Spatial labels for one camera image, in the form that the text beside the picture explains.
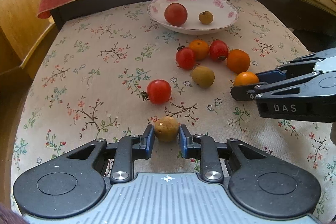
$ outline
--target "pink floral plate rim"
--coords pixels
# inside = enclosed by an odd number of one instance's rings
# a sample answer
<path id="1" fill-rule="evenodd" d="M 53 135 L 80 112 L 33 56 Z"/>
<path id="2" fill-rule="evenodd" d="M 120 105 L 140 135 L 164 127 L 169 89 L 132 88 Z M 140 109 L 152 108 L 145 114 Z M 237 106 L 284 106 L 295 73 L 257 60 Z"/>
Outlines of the pink floral plate rim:
<path id="1" fill-rule="evenodd" d="M 169 25 L 167 22 L 161 22 L 161 21 L 158 21 L 158 20 L 156 20 L 156 19 L 153 17 L 153 15 L 152 15 L 152 11 L 151 11 L 151 7 L 152 7 L 152 4 L 155 3 L 155 2 L 157 2 L 157 1 L 158 1 L 158 0 L 152 0 L 152 1 L 148 4 L 148 6 L 147 6 L 147 12 L 148 12 L 148 15 L 151 17 L 152 20 L 154 20 L 154 21 L 156 21 L 156 22 L 158 22 L 158 23 L 160 23 L 160 24 L 162 24 L 162 25 L 171 26 L 171 25 Z M 229 25 L 227 25 L 227 26 L 217 27 L 217 28 L 209 28 L 209 29 L 206 29 L 206 30 L 218 30 L 218 29 L 224 29 L 224 28 L 227 28 L 227 27 L 229 27 L 229 26 L 231 26 L 231 25 L 233 25 L 233 24 L 235 24 L 235 23 L 237 22 L 237 20 L 238 20 L 238 18 L 239 18 L 239 11 L 237 10 L 237 8 L 236 8 L 234 5 L 232 5 L 230 2 L 228 2 L 227 0 L 222 0 L 222 1 L 225 2 L 227 5 L 229 5 L 229 6 L 236 12 L 236 17 L 235 17 L 235 19 L 234 19 Z M 202 29 L 189 29 L 189 28 L 178 27 L 178 26 L 173 26 L 173 27 L 176 28 L 176 29 L 180 29 L 180 30 L 202 30 Z"/>

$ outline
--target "red cherry tomato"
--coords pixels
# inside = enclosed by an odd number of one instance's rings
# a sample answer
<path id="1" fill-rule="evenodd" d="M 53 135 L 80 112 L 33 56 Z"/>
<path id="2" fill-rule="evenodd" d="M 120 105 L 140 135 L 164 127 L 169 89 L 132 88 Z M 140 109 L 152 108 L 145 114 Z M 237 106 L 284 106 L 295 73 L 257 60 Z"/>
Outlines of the red cherry tomato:
<path id="1" fill-rule="evenodd" d="M 229 48 L 223 41 L 215 40 L 210 46 L 209 53 L 210 58 L 213 61 L 220 62 L 227 58 L 227 55 L 229 54 Z"/>
<path id="2" fill-rule="evenodd" d="M 187 17 L 187 9 L 180 3 L 169 4 L 165 10 L 165 19 L 174 26 L 181 26 Z"/>
<path id="3" fill-rule="evenodd" d="M 191 70 L 196 64 L 196 56 L 194 51 L 187 47 L 181 46 L 177 48 L 176 61 L 178 65 L 185 70 Z"/>
<path id="4" fill-rule="evenodd" d="M 146 97 L 153 104 L 163 104 L 169 101 L 171 95 L 171 87 L 165 80 L 156 79 L 150 82 L 147 86 L 147 93 L 142 92 L 144 99 Z"/>

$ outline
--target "small round fruit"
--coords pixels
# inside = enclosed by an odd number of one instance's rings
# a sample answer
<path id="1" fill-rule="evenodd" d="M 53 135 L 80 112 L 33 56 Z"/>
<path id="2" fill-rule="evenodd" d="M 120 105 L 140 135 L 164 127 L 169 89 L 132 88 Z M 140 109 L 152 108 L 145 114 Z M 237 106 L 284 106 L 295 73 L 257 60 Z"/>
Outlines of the small round fruit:
<path id="1" fill-rule="evenodd" d="M 247 71 L 250 63 L 249 55 L 238 49 L 230 51 L 226 59 L 226 66 L 236 74 Z"/>
<path id="2" fill-rule="evenodd" d="M 203 40 L 196 39 L 190 42 L 189 48 L 191 48 L 196 56 L 196 60 L 202 60 L 209 54 L 209 45 Z"/>
<path id="3" fill-rule="evenodd" d="M 213 61 L 220 62 L 227 58 L 229 48 L 223 41 L 215 40 L 210 46 L 209 54 Z"/>
<path id="4" fill-rule="evenodd" d="M 253 72 L 245 71 L 237 75 L 234 86 L 259 83 L 259 78 Z"/>
<path id="5" fill-rule="evenodd" d="M 215 74 L 207 67 L 199 66 L 193 70 L 191 77 L 201 88 L 209 88 L 215 80 Z"/>
<path id="6" fill-rule="evenodd" d="M 147 86 L 147 92 L 141 92 L 143 100 L 150 100 L 153 104 L 163 104 L 169 101 L 171 87 L 165 80 L 156 79 Z"/>
<path id="7" fill-rule="evenodd" d="M 154 125 L 154 134 L 162 142 L 171 142 L 179 132 L 179 122 L 170 116 L 158 119 Z"/>
<path id="8" fill-rule="evenodd" d="M 180 3 L 169 4 L 165 10 L 165 19 L 174 26 L 181 26 L 187 21 L 187 9 Z"/>
<path id="9" fill-rule="evenodd" d="M 209 11 L 205 11 L 198 15 L 198 19 L 202 24 L 208 25 L 213 21 L 213 15 Z"/>
<path id="10" fill-rule="evenodd" d="M 196 64 L 194 51 L 191 48 L 185 48 L 181 45 L 177 48 L 175 58 L 178 65 L 185 70 L 191 70 Z"/>

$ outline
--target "wooden furniture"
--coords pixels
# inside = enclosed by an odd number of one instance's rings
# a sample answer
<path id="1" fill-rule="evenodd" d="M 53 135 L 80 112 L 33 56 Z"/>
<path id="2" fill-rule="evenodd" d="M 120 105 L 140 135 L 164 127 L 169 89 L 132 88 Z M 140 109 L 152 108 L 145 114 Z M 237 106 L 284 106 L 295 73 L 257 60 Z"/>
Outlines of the wooden furniture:
<path id="1" fill-rule="evenodd" d="M 33 79 L 58 33 L 52 18 L 37 18 L 39 4 L 40 0 L 0 2 L 0 91 L 12 89 L 25 78 L 22 75 Z"/>

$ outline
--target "ribbed gray plate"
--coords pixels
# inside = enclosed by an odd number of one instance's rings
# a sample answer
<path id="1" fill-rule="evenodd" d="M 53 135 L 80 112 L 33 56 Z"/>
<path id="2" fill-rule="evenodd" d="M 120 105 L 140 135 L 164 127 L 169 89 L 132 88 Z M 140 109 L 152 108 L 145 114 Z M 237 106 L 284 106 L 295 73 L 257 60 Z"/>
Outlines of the ribbed gray plate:
<path id="1" fill-rule="evenodd" d="M 310 216 L 273 221 L 236 206 L 218 184 L 202 182 L 194 173 L 139 173 L 131 182 L 115 184 L 94 208 L 66 219 L 25 216 L 31 224 L 313 224 Z"/>

